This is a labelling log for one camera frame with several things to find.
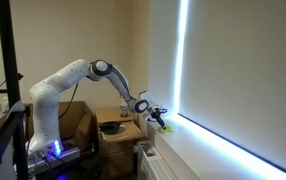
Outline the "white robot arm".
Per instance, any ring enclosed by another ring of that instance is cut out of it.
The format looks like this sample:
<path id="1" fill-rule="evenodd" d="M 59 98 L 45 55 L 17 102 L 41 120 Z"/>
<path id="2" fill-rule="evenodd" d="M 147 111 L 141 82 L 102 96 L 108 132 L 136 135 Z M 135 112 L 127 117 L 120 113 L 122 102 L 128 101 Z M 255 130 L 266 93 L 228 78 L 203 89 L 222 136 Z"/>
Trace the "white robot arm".
<path id="1" fill-rule="evenodd" d="M 128 81 L 123 73 L 105 60 L 87 62 L 78 59 L 56 73 L 32 86 L 29 96 L 33 104 L 33 135 L 27 144 L 32 152 L 49 152 L 60 156 L 64 150 L 59 132 L 59 119 L 69 110 L 59 114 L 61 94 L 74 87 L 69 103 L 72 103 L 79 81 L 88 78 L 100 81 L 106 78 L 119 92 L 128 109 L 133 113 L 147 112 L 146 119 L 157 122 L 161 129 L 167 127 L 161 118 L 167 110 L 159 106 L 149 92 L 142 91 L 134 98 L 129 91 Z"/>

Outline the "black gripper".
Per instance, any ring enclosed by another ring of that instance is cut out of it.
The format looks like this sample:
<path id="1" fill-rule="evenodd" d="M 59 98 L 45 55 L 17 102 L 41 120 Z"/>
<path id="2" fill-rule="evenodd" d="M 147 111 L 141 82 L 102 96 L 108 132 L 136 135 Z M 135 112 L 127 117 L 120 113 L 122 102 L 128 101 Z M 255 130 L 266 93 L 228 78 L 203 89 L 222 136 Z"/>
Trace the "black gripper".
<path id="1" fill-rule="evenodd" d="M 165 114 L 166 112 L 167 112 L 167 109 L 163 107 L 153 107 L 150 112 L 150 118 L 153 121 L 157 120 L 158 124 L 163 130 L 166 130 L 166 125 L 164 121 L 162 120 L 161 115 Z"/>

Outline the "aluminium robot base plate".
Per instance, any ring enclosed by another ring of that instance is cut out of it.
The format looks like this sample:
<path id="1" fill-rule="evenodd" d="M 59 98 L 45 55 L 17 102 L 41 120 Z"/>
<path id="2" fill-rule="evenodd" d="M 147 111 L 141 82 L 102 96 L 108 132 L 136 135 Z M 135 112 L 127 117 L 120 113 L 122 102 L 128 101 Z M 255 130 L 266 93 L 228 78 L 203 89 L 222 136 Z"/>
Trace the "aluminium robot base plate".
<path id="1" fill-rule="evenodd" d="M 61 165 L 70 165 L 74 160 L 80 157 L 80 150 L 75 147 L 64 150 L 60 155 L 49 152 L 34 152 L 29 150 L 27 157 L 28 172 L 30 175 L 38 175 L 48 170 L 45 159 L 49 162 L 51 168 Z"/>

